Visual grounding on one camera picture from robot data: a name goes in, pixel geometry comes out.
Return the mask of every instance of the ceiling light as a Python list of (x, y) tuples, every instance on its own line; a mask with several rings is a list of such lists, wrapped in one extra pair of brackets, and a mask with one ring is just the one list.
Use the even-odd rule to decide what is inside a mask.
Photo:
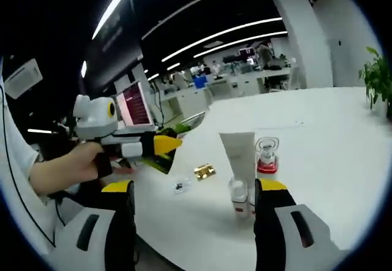
[(182, 48), (180, 50), (177, 50), (176, 52), (174, 52), (171, 55), (168, 55), (164, 59), (162, 59), (162, 62), (167, 61), (169, 58), (172, 58), (172, 57), (176, 56), (178, 53), (184, 52), (185, 50), (190, 49), (191, 47), (193, 47), (195, 45), (203, 43), (204, 41), (210, 40), (210, 39), (215, 38), (217, 36), (220, 36), (220, 35), (223, 35), (223, 34), (226, 34), (226, 33), (229, 33), (229, 32), (235, 31), (235, 30), (238, 30), (238, 29), (242, 29), (242, 28), (245, 28), (245, 27), (250, 27), (250, 26), (263, 24), (263, 23), (269, 23), (271, 21), (281, 21), (281, 20), (282, 20), (282, 18), (269, 18), (267, 20), (253, 21), (252, 23), (243, 24), (241, 26), (237, 26), (237, 27), (234, 27), (234, 28), (227, 29), (225, 31), (221, 31), (219, 33), (216, 33), (216, 34), (213, 34), (211, 36), (205, 37), (202, 40), (199, 40), (199, 41), (196, 41), (196, 42), (194, 42), (192, 44), (189, 44), (188, 46), (185, 46), (184, 48)]
[(152, 80), (152, 79), (155, 79), (156, 77), (158, 77), (159, 76), (159, 74), (158, 73), (156, 73), (155, 75), (152, 75), (149, 79), (147, 79), (148, 81), (150, 81), (150, 80)]
[(175, 67), (178, 67), (178, 66), (179, 66), (179, 63), (176, 63), (176, 64), (168, 67), (167, 70), (170, 71), (171, 69), (174, 69)]
[(27, 131), (28, 131), (28, 132), (31, 132), (31, 133), (46, 133), (46, 134), (52, 134), (52, 132), (49, 131), (49, 130), (28, 129)]
[(224, 47), (227, 47), (227, 46), (231, 46), (231, 45), (234, 45), (234, 44), (242, 43), (242, 42), (245, 42), (245, 41), (248, 41), (248, 40), (254, 40), (254, 39), (259, 39), (259, 38), (273, 36), (273, 35), (280, 35), (280, 34), (287, 34), (287, 31), (274, 32), (274, 33), (269, 33), (269, 34), (253, 36), (253, 37), (237, 40), (237, 41), (234, 41), (234, 42), (230, 42), (230, 43), (227, 43), (227, 44), (223, 44), (221, 46), (218, 46), (218, 47), (215, 47), (213, 49), (207, 50), (205, 52), (198, 53), (197, 55), (194, 55), (194, 58), (197, 58), (197, 57), (199, 57), (201, 55), (205, 55), (207, 53), (214, 52), (215, 50), (218, 50), (218, 49), (221, 49), (221, 48), (224, 48)]
[(98, 26), (97, 26), (96, 30), (94, 31), (94, 34), (92, 35), (92, 39), (94, 39), (97, 36), (99, 30), (102, 28), (104, 23), (108, 20), (110, 15), (115, 11), (115, 9), (118, 6), (118, 4), (120, 3), (120, 1), (121, 0), (112, 0), (111, 1), (108, 8), (105, 10), (104, 14), (102, 15), (102, 18), (100, 18)]
[(82, 78), (85, 77), (86, 71), (87, 71), (87, 64), (86, 64), (86, 61), (84, 61), (83, 64), (81, 65), (81, 70), (80, 70)]

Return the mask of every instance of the ceiling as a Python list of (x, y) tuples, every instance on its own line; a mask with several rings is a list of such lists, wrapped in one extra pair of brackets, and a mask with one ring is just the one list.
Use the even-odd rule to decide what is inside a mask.
[[(31, 91), (16, 101), (9, 99), (12, 111), (18, 110), (13, 116), (24, 135), (27, 128), (49, 129), (52, 120), (72, 109), (75, 96), (83, 89), (80, 69), (86, 49), (110, 1), (9, 0), (2, 38), (13, 41), (14, 48), (9, 54), (15, 56), (12, 63), (4, 65), (4, 76), (32, 57), (36, 58), (43, 75), (43, 81)], [(216, 40), (161, 62), (162, 58), (199, 39), (279, 16), (273, 0), (200, 0), (165, 20), (194, 1), (132, 0), (137, 22), (134, 32), (144, 37), (141, 40), (143, 66), (149, 69), (149, 74), (163, 73), (174, 63), (189, 63), (195, 54), (206, 50), (205, 44)], [(218, 40), (227, 43), (283, 30), (283, 23), (275, 21), (233, 31), (219, 36)]]

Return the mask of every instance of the small bottle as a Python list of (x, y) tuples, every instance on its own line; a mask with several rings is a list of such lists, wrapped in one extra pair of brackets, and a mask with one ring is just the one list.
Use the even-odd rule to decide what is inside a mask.
[(251, 216), (255, 216), (255, 189), (249, 188), (249, 211)]
[(247, 185), (246, 182), (233, 177), (228, 187), (232, 196), (232, 202), (236, 216), (245, 219), (249, 216), (249, 203), (247, 201)]

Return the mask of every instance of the potted plant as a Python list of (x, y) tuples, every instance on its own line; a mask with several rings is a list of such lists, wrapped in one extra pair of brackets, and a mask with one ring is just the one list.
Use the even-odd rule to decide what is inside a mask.
[(369, 99), (370, 108), (374, 105), (382, 104), (385, 108), (382, 116), (391, 116), (392, 103), (392, 77), (385, 56), (380, 56), (374, 48), (366, 47), (369, 53), (373, 54), (375, 58), (373, 62), (367, 62), (363, 69), (360, 70), (359, 78), (362, 78), (366, 85), (366, 97)]

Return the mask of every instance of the green leaves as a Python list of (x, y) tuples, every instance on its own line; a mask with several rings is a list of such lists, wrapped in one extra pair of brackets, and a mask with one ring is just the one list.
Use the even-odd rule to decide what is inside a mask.
[(392, 77), (388, 61), (380, 56), (374, 48), (366, 47), (369, 53), (375, 55), (373, 63), (367, 62), (363, 69), (358, 71), (366, 85), (366, 97), (370, 100), (370, 108), (376, 103), (379, 95), (382, 101), (392, 102)]

